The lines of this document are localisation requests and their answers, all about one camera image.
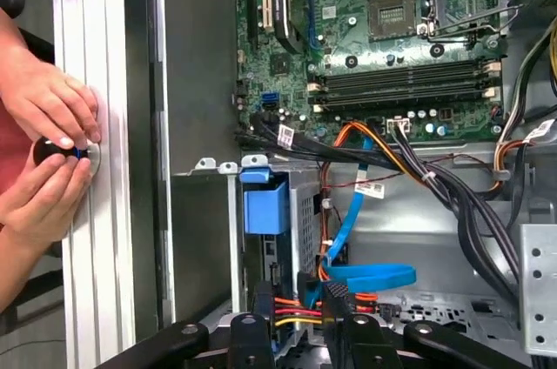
white label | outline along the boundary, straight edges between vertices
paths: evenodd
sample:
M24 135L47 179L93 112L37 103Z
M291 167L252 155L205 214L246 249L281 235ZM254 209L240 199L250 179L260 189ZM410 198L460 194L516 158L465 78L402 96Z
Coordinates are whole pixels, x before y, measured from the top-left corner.
M292 140L294 139L294 129L287 127L286 125L280 125L278 127L278 138L277 144L285 149L290 150L292 148Z
M366 182L367 171L358 170L356 175L356 186L354 191L366 195L367 197L384 199L385 198L385 186L383 184L378 184L377 182Z
M324 6L323 7L323 19L334 19L337 17L337 7L336 6Z
M526 136L526 138L524 139L524 143L530 143L530 140L533 138L545 136L551 129L551 126L554 124L554 122L554 119L548 119L547 121L541 123L538 128L532 130L530 134Z

chip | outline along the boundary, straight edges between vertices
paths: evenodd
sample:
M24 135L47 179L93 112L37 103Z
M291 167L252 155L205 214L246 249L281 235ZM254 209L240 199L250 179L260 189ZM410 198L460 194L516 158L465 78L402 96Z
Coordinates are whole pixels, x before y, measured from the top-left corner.
M269 70L272 76L287 75L290 73L290 54L271 54L271 65Z
M415 34L416 0L368 0L372 41Z
M449 119L453 119L453 109L441 108L439 110L439 118L443 121L448 121Z

metal bracket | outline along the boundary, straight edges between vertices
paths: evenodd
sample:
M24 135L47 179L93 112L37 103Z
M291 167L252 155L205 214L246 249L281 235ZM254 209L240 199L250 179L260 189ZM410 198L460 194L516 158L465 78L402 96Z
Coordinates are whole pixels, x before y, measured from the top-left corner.
M525 351L557 357L557 225L522 225L520 258L520 320Z

power supply cable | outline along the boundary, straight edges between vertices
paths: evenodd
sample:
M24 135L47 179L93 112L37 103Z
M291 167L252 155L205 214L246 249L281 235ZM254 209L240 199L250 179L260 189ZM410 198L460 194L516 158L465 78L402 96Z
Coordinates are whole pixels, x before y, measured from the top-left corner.
M19 349L20 347L24 347L24 346L44 345L44 344L48 344L48 343L65 343L65 342L66 342L66 340L62 340L62 339L27 341L25 343L21 343L19 345L10 347L9 349L4 350L3 352L0 352L0 357L2 357L5 354L8 354L9 352L13 352L14 350Z

finger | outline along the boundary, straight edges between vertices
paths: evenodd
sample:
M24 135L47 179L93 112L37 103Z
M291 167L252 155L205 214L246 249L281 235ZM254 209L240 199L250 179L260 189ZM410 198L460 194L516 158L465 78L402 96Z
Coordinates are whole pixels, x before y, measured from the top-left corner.
M58 84L51 87L54 93L70 108L75 118L83 126L83 129L89 136L93 143L98 143L101 140L101 135L98 130L97 121L93 117L91 108L82 98L79 92L75 91L69 85Z
M81 82L79 82L78 80L70 76L66 78L66 83L75 92L79 94L79 96L85 101L85 103L89 107L89 111L92 112L95 119L97 119L97 112L98 112L97 97L95 97L95 94L93 93L91 88L89 86L82 84Z
M73 140L33 103L26 101L22 111L26 117L33 118L33 129L47 137L52 143L63 149L71 149L74 146Z
M52 213L63 216L76 202L81 200L83 193L87 190L91 182L90 169L91 161L88 158L79 160L64 195L60 198L60 201L55 209L52 210Z
M15 210L27 205L64 165L65 158L61 154L55 154L44 160L39 166L31 165L32 154L27 159L25 172L19 177L15 184L2 196L5 200L2 205L4 211Z
M81 125L62 99L51 93L32 102L73 139L78 149L87 148L87 137Z
M26 205L17 210L17 213L14 214L15 219L27 224L42 220L57 206L66 192L76 165L76 158L66 158L66 163L44 183L37 194Z

